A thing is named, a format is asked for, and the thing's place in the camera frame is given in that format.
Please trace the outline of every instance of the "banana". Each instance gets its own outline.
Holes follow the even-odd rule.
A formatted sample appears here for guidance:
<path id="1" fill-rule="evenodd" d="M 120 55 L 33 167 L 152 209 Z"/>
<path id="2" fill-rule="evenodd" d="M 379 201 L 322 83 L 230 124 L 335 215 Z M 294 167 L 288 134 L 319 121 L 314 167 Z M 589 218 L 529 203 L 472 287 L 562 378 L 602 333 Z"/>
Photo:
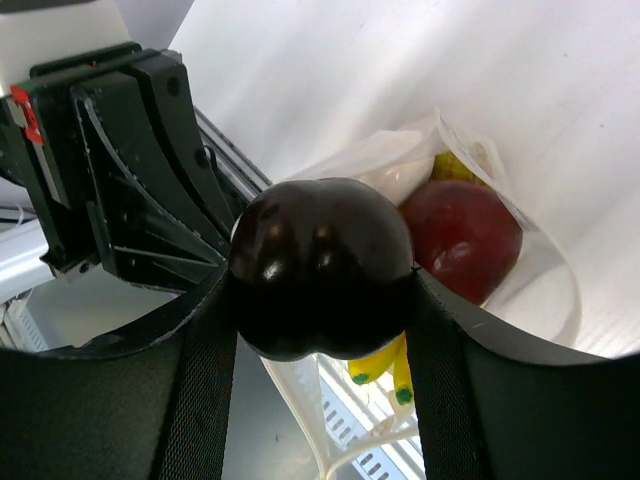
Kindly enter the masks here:
<path id="1" fill-rule="evenodd" d="M 404 334 L 402 334 L 402 343 L 393 364 L 393 386 L 396 391 L 396 400 L 400 405 L 408 405 L 413 402 L 413 383 L 407 358 L 407 340 Z"/>
<path id="2" fill-rule="evenodd" d="M 353 383 L 365 385 L 375 382 L 393 364 L 398 349 L 404 341 L 404 333 L 382 350 L 357 360 L 349 360 L 349 376 Z"/>
<path id="3" fill-rule="evenodd" d="M 430 178 L 431 180 L 464 180 L 476 185 L 485 185 L 452 152 L 436 155 Z"/>

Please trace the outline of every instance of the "green banana tip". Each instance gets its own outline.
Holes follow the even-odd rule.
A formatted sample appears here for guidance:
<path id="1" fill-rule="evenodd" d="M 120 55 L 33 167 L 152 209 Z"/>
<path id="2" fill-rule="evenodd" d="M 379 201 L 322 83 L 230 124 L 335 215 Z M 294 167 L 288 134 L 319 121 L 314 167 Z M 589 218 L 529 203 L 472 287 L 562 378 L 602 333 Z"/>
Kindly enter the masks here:
<path id="1" fill-rule="evenodd" d="M 413 400 L 413 393 L 407 388 L 396 390 L 396 400 L 400 405 L 407 405 Z"/>
<path id="2" fill-rule="evenodd" d="M 355 383 L 356 385 L 364 385 L 365 383 L 367 383 L 367 380 L 369 380 L 369 375 L 367 375 L 366 373 L 361 373 L 360 375 L 351 377 L 351 380 L 353 380 L 353 383 Z"/>

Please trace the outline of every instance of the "plastic bag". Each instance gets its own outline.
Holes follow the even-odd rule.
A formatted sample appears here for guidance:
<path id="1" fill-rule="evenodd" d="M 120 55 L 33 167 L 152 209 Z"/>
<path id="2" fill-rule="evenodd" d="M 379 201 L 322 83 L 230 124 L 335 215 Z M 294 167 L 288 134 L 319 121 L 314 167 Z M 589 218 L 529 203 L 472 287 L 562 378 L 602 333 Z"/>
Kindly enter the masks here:
<path id="1" fill-rule="evenodd" d="M 573 346 L 581 315 L 575 273 L 557 242 L 514 201 L 505 168 L 490 139 L 452 126 L 436 110 L 398 131 L 376 132 L 289 180 L 357 178 L 399 206 L 428 181 L 434 156 L 446 151 L 451 151 L 497 193 L 523 230 L 522 249 L 515 267 L 483 308 L 533 335 Z M 323 387 L 327 386 L 321 379 L 321 370 L 332 369 L 338 377 L 342 375 L 345 390 L 363 387 L 349 385 L 344 362 L 320 361 L 321 357 L 308 357 L 294 364 L 263 360 L 313 446 L 321 480 L 335 478 L 339 465 L 371 448 L 417 435 L 415 422 L 407 423 L 412 412 L 389 401 L 388 418 L 369 428 L 364 437 L 354 442 L 332 440 L 328 417 L 322 415 L 321 406 L 327 404 Z M 344 428 L 345 432 L 351 431 L 353 425 Z"/>

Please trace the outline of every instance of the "dark red fruit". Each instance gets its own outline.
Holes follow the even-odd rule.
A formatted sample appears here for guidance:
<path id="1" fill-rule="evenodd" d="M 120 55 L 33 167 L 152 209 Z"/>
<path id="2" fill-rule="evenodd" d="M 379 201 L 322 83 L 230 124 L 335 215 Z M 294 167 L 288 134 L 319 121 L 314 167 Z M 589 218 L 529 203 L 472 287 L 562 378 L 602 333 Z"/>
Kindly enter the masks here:
<path id="1" fill-rule="evenodd" d="M 520 254 L 522 229 L 487 187 L 432 181 L 411 195 L 401 210 L 416 261 L 476 305 L 500 285 Z"/>
<path id="2" fill-rule="evenodd" d="M 412 266 L 406 224 L 372 188 L 343 178 L 275 185 L 231 241 L 239 331 L 275 360 L 368 355 L 404 330 Z"/>

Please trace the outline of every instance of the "dark purple eggplant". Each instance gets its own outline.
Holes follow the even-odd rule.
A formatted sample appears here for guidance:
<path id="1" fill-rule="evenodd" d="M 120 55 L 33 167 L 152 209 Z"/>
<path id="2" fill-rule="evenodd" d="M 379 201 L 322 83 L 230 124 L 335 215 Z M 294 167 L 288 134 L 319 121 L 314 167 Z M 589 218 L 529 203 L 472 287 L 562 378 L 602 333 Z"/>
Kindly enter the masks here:
<path id="1" fill-rule="evenodd" d="M 351 179 L 292 181 L 242 214 L 229 256 L 243 338 L 264 357 L 353 359 L 404 330 L 413 247 L 394 207 Z"/>

